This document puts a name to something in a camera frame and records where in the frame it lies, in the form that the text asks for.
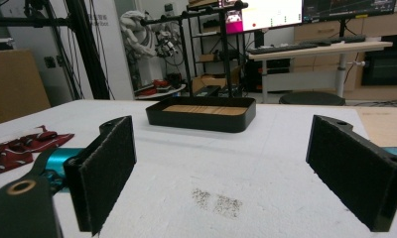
computer monitor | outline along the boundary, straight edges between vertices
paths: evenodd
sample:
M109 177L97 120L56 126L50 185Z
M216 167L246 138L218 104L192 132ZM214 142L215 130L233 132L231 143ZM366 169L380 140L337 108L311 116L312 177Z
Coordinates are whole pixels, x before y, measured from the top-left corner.
M221 7L236 0L219 0ZM274 29L302 23L302 0L243 0L248 7L226 13L226 34Z
M366 18L394 13L396 0L304 0L303 23Z

white desk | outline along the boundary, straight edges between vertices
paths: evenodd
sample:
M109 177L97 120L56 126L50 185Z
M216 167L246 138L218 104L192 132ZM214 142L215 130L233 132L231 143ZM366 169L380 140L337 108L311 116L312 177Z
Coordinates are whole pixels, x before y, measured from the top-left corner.
M346 55L358 52L382 51L391 47L392 43L386 42L363 42L352 44L332 44L329 47L317 47L290 52L280 52L263 55L250 55L251 60L263 61L263 103L267 103L267 91L299 90L313 88L335 88L336 94L343 96L343 88L346 74ZM321 72L292 72L267 74L265 60L278 60L288 58L303 58L324 55L340 55L336 71Z
M132 115L138 163L100 237L397 237L371 233L306 163L312 117L327 115L366 133L345 107L257 105L238 134L151 126L149 101L80 100L0 124L0 136L46 125L73 132L66 148L83 148L98 126ZM27 165L0 175L0 187ZM54 202L65 237L80 233L67 193Z

red cloth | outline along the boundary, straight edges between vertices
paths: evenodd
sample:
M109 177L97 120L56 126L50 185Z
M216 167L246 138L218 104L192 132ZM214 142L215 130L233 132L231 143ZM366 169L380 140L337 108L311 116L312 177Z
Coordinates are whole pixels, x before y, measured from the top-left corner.
M56 148L70 140L74 134L58 135L41 126L42 133L23 136L0 144L0 174L31 163L32 153Z

keyboard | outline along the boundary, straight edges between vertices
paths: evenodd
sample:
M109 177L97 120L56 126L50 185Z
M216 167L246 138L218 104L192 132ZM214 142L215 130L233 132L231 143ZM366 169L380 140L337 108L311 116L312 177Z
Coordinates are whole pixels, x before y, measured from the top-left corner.
M336 37L336 38L325 38L325 39L317 39L317 40L308 40L302 41L298 45L307 45L307 44L315 44L317 46L329 46L335 43L359 43L365 42L365 35L354 35L354 36L345 36L345 37Z
M247 51L253 55L262 55L262 54L279 53L279 52L290 52L290 51L310 49L316 47L317 47L316 44L299 44L299 45L288 45L282 47L248 49Z

wooden tray bottom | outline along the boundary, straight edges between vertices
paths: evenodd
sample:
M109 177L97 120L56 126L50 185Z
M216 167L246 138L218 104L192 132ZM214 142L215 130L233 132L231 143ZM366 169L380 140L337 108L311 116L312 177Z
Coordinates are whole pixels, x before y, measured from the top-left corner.
M163 111L237 116L244 114L246 110L246 107L172 105Z

